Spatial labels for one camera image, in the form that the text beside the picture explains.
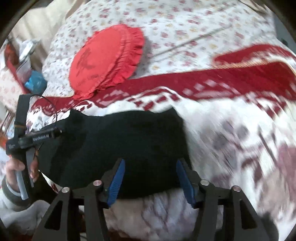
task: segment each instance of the human hand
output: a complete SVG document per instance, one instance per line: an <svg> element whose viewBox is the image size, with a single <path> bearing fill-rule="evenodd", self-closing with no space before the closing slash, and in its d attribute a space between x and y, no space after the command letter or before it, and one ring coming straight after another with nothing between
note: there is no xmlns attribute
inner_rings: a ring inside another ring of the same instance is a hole
<svg viewBox="0 0 296 241"><path fill-rule="evenodd" d="M33 179L33 182L35 182L39 177L37 156L38 156L38 154L36 152L30 167L28 167L31 170L30 176ZM15 159L15 158L11 158L5 164L6 181L8 182L9 186L17 192L19 192L20 189L17 184L17 178L15 175L15 171L23 171L24 169L25 169L25 165L21 161Z"/></svg>

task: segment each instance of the silver bolt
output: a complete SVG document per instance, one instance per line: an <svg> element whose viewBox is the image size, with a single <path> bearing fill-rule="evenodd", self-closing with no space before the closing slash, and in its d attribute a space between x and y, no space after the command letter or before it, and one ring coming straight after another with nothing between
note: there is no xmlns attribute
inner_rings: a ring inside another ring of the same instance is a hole
<svg viewBox="0 0 296 241"><path fill-rule="evenodd" d="M68 188L68 187L64 187L64 188L62 189L62 192L63 192L63 193L67 193L68 191L70 191L70 188Z"/></svg>
<svg viewBox="0 0 296 241"><path fill-rule="evenodd" d="M210 183L209 183L208 180L203 179L203 180L200 181L200 184L203 185L203 186L208 186Z"/></svg>
<svg viewBox="0 0 296 241"><path fill-rule="evenodd" d="M233 186L232 189L236 192L240 192L242 189L239 186Z"/></svg>
<svg viewBox="0 0 296 241"><path fill-rule="evenodd" d="M95 180L95 181L93 182L93 185L94 185L94 186L100 186L100 185L102 185L102 181L101 181L101 180Z"/></svg>

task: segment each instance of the blue rubber fingertip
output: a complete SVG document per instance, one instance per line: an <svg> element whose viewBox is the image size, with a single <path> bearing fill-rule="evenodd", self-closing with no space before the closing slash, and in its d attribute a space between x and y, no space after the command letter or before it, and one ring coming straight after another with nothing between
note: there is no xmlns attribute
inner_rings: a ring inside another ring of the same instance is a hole
<svg viewBox="0 0 296 241"><path fill-rule="evenodd" d="M124 176L124 172L126 170L126 163L124 161L124 159L121 160L118 169L114 175L114 178L109 186L109 195L108 195L108 199L107 199L107 204L110 207L113 203L115 203L116 199L117 199L117 195L122 183L122 179Z"/></svg>
<svg viewBox="0 0 296 241"><path fill-rule="evenodd" d="M176 171L187 202L194 206L196 203L194 198L194 188L191 185L189 178L187 177L186 171L180 160L177 161Z"/></svg>

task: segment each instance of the red pillow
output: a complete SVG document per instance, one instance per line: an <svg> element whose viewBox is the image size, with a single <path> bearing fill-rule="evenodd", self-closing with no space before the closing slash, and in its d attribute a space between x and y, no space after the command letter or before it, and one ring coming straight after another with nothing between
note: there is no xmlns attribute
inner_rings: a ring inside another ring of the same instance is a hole
<svg viewBox="0 0 296 241"><path fill-rule="evenodd" d="M69 81L74 99L85 100L95 91L122 83L136 69L143 53L140 28L118 24L97 31L76 54Z"/></svg>

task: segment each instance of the folded black garment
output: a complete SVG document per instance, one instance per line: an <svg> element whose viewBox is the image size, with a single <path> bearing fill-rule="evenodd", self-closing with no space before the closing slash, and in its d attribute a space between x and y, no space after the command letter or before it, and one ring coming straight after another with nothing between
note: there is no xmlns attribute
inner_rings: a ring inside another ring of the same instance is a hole
<svg viewBox="0 0 296 241"><path fill-rule="evenodd" d="M43 143L39 169L63 187L85 187L99 180L117 158L124 158L126 172L118 198L137 198L179 187L178 158L190 166L183 120L174 109L103 117L71 110L56 126L63 134Z"/></svg>

